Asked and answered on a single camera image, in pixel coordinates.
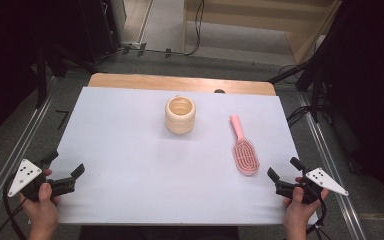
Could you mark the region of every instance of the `gray floor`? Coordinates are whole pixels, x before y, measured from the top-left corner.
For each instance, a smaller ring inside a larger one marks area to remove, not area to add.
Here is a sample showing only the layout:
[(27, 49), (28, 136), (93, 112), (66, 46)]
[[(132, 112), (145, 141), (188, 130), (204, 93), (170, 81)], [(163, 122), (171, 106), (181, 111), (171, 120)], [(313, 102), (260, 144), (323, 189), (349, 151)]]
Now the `gray floor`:
[[(154, 0), (155, 8), (157, 8), (156, 4), (158, 3), (167, 4), (164, 0)], [(152, 20), (154, 17), (158, 16), (150, 15), (149, 24), (155, 22)], [(143, 39), (147, 42), (148, 47), (154, 46), (155, 49), (157, 49), (158, 46), (160, 46), (162, 48), (161, 50), (165, 50), (167, 47), (175, 46), (174, 42), (173, 44), (169, 42), (171, 40), (164, 40), (163, 36), (158, 36), (157, 32), (159, 31), (150, 34), (152, 29), (151, 25), (147, 26), (148, 32), (145, 32)], [(138, 73), (264, 81), (277, 75), (278, 70), (282, 66), (293, 64), (293, 58), (290, 52), (288, 52), (288, 48), (285, 48), (285, 42), (282, 40), (282, 33), (261, 33), (262, 35), (268, 34), (265, 35), (267, 38), (272, 36), (272, 39), (264, 41), (267, 45), (260, 44), (257, 41), (256, 43), (244, 44), (245, 50), (243, 48), (241, 50), (235, 49), (235, 47), (244, 47), (244, 45), (234, 43), (234, 39), (237, 40), (240, 36), (230, 37), (231, 35), (229, 35), (233, 34), (236, 30), (232, 32), (232, 30), (222, 26), (218, 31), (226, 34), (224, 36), (229, 36), (227, 37), (229, 41), (221, 42), (217, 40), (210, 43), (213, 38), (207, 35), (207, 33), (214, 31), (206, 31), (203, 28), (202, 34), (206, 33), (202, 36), (203, 46), (200, 48), (197, 56), (194, 57), (172, 56), (165, 59), (164, 55), (151, 53), (146, 53), (143, 57), (137, 57), (136, 53), (131, 52), (124, 56), (120, 54), (112, 56), (103, 64), (97, 66), (97, 68), (100, 72), (109, 73)], [(193, 43), (193, 39), (188, 39), (188, 45), (192, 46)], [(261, 49), (261, 53), (252, 55), (252, 50), (256, 48)], [(88, 84), (89, 78), (90, 75), (84, 70), (72, 69), (68, 72), (66, 78), (58, 81), (58, 89), (54, 99), (24, 154), (25, 158), (36, 160), (47, 152), (57, 148), (66, 122), (61, 130), (57, 130), (63, 116), (55, 111), (72, 110), (81, 88)], [(294, 82), (295, 80), (294, 77), (287, 79), (288, 82)], [(280, 82), (275, 85), (275, 89), (282, 101), (285, 116), (300, 106), (293, 85)], [(20, 135), (28, 124), (34, 112), (35, 100), (36, 95), (33, 93), (0, 128), (0, 170), (11, 155)], [(350, 199), (354, 203), (367, 239), (384, 239), (384, 186), (370, 176), (351, 173), (347, 165), (347, 155), (338, 141), (334, 129), (324, 121), (320, 123), (320, 126), (322, 127), (335, 164), (344, 181), (345, 188), (350, 191)], [(322, 166), (320, 154), (308, 123), (304, 118), (291, 128), (291, 134), (301, 160), (311, 168)], [(326, 226), (324, 229), (328, 235), (332, 239), (352, 239), (335, 194), (330, 194), (327, 199), (327, 206), (329, 212), (325, 220)], [(25, 224), (27, 222), (25, 216), (20, 214), (18, 218), (24, 231), (28, 232), (29, 226)], [(0, 225), (4, 219), (6, 219), (6, 216), (2, 203), (0, 203)], [(77, 239), (79, 229), (79, 226), (60, 226), (55, 239)], [(240, 236), (242, 240), (282, 239), (284, 234), (281, 226), (241, 226)], [(14, 233), (10, 227), (7, 226), (1, 234), (0, 239), (14, 238)], [(316, 239), (316, 235), (310, 235), (309, 239)]]

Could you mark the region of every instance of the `hairbrush handle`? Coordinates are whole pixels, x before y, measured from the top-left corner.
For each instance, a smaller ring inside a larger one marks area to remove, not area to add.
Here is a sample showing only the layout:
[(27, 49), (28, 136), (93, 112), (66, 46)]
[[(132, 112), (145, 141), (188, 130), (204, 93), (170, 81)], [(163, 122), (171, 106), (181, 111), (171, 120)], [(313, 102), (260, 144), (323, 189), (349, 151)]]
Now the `hairbrush handle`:
[(232, 115), (230, 116), (230, 122), (233, 125), (233, 128), (235, 129), (236, 135), (238, 136), (238, 140), (241, 140), (244, 138), (244, 135), (242, 134), (242, 127), (241, 123), (239, 122), (238, 115)]

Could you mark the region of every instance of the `table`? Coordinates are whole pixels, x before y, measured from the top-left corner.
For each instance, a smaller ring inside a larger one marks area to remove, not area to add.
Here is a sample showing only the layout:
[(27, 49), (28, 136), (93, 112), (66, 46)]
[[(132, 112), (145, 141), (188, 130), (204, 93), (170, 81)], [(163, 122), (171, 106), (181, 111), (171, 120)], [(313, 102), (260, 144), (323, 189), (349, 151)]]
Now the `table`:
[[(216, 89), (229, 94), (210, 94)], [(197, 106), (196, 125), (182, 136), (165, 128), (156, 107), (176, 94)], [(243, 117), (244, 134), (260, 158), (251, 177), (234, 164), (233, 112)], [(267, 169), (281, 170), (289, 182), (299, 175), (289, 164), (297, 153), (280, 101), (263, 82), (95, 74), (58, 152), (55, 179), (79, 163), (86, 168), (76, 191), (63, 195), (58, 207), (60, 222), (69, 224), (281, 224), (282, 197)]]
[(271, 83), (204, 79), (187, 77), (153, 76), (139, 74), (92, 75), (89, 87), (115, 87), (150, 90), (177, 90), (212, 93), (218, 89), (226, 93), (276, 96)]
[[(186, 22), (195, 21), (201, 0), (184, 1), (186, 39)], [(300, 64), (320, 35), (328, 32), (340, 4), (339, 0), (206, 0), (202, 22), (284, 31)]]

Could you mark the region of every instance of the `wooden table edge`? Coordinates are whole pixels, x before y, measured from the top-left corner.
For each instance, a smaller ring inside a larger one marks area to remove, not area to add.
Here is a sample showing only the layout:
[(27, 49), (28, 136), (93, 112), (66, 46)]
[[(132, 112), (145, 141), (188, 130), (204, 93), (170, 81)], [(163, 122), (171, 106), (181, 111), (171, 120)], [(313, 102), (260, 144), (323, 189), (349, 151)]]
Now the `wooden table edge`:
[(268, 82), (143, 74), (96, 73), (88, 86), (211, 93), (221, 89), (230, 94), (276, 96), (273, 85)]

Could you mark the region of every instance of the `floor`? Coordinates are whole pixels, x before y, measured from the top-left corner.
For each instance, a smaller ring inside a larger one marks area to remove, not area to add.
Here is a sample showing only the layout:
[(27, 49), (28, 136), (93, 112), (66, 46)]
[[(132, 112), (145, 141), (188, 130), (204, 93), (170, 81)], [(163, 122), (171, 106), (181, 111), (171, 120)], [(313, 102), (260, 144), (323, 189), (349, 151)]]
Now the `floor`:
[[(165, 51), (170, 48), (175, 52), (190, 52), (195, 47), (196, 25), (194, 22), (188, 22), (183, 49), (183, 1), (124, 2), (128, 17), (123, 32), (123, 45), (139, 47), (140, 44), (146, 43), (148, 50)], [(322, 39), (320, 38), (316, 45), (319, 45)], [(200, 40), (196, 56), (277, 66), (296, 64), (284, 32), (202, 23)]]

